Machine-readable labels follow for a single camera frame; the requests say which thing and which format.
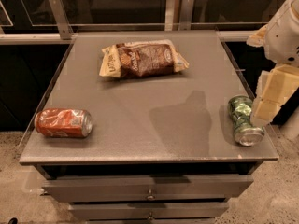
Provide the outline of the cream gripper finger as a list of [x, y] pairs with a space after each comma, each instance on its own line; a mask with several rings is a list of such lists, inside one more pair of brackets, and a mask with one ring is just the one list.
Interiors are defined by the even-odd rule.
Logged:
[[267, 26], [264, 25], [247, 39], [247, 44], [255, 48], [263, 47], [266, 31], [267, 31]]
[[257, 127], [266, 126], [273, 121], [280, 109], [281, 106], [277, 103], [256, 98], [252, 104], [250, 122]]

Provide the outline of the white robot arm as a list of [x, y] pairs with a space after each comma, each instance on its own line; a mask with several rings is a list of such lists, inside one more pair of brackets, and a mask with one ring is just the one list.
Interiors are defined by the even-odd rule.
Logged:
[[286, 0], [247, 44], [263, 47], [265, 57], [275, 63], [273, 69], [259, 76], [250, 115], [254, 126], [263, 127], [299, 88], [299, 0]]

